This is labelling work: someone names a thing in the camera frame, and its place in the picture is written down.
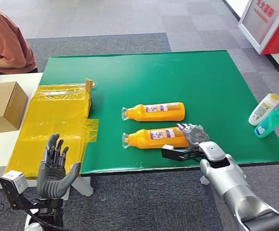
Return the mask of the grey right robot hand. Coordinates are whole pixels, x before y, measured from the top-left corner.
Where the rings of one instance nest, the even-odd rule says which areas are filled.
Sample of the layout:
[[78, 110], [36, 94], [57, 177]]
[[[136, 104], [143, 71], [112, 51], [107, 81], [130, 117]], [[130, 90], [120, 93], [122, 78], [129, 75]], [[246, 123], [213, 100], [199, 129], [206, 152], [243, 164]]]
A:
[[209, 135], [201, 125], [177, 123], [179, 128], [191, 150], [198, 150], [202, 142], [210, 141]]

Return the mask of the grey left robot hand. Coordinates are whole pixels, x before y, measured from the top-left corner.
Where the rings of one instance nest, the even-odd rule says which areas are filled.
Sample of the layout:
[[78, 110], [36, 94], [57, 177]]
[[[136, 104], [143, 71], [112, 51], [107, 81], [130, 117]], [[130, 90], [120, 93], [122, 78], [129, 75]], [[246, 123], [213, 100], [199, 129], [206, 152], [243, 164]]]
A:
[[79, 175], [80, 162], [74, 163], [69, 173], [66, 173], [65, 164], [69, 147], [66, 146], [62, 150], [63, 144], [63, 139], [60, 139], [58, 133], [51, 135], [47, 141], [39, 168], [38, 197], [62, 198]]

